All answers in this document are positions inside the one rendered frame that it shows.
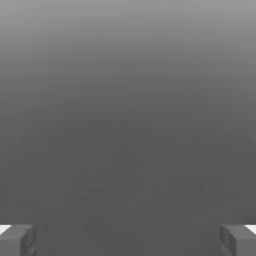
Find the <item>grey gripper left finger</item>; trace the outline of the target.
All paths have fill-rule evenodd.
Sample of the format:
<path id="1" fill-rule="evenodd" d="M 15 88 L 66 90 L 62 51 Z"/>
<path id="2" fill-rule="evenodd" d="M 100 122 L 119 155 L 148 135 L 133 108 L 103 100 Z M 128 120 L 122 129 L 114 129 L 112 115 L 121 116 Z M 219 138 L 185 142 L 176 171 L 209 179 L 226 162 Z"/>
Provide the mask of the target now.
<path id="1" fill-rule="evenodd" d="M 37 226 L 14 224 L 0 234 L 0 256 L 38 256 Z"/>

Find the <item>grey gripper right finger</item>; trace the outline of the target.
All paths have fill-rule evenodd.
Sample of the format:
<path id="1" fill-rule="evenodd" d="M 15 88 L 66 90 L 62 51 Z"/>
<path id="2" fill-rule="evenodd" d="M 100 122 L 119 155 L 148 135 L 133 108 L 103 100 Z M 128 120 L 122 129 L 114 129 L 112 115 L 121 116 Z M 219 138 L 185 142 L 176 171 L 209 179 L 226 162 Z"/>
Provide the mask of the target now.
<path id="1" fill-rule="evenodd" d="M 256 224 L 221 225 L 222 256 L 256 256 Z"/>

